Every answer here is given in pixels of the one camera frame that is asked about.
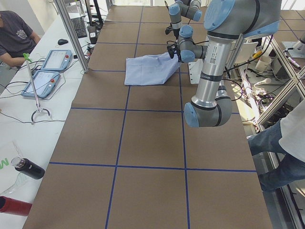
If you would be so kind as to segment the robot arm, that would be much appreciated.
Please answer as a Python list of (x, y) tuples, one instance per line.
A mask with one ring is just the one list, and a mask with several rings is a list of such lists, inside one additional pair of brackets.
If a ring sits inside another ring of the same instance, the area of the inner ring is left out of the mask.
[(191, 26), (180, 28), (178, 45), (182, 62), (202, 59), (203, 67), (196, 94), (184, 106), (190, 127), (225, 124), (232, 113), (222, 77), (232, 42), (240, 36), (261, 38), (278, 31), (280, 0), (213, 0), (208, 6), (203, 26), (209, 39), (207, 48), (195, 45)]
[(179, 31), (183, 26), (182, 17), (199, 21), (202, 16), (201, 3), (201, 0), (176, 0), (174, 4), (170, 5), (168, 11), (171, 23), (166, 29), (166, 34), (173, 31), (175, 38), (179, 38)]

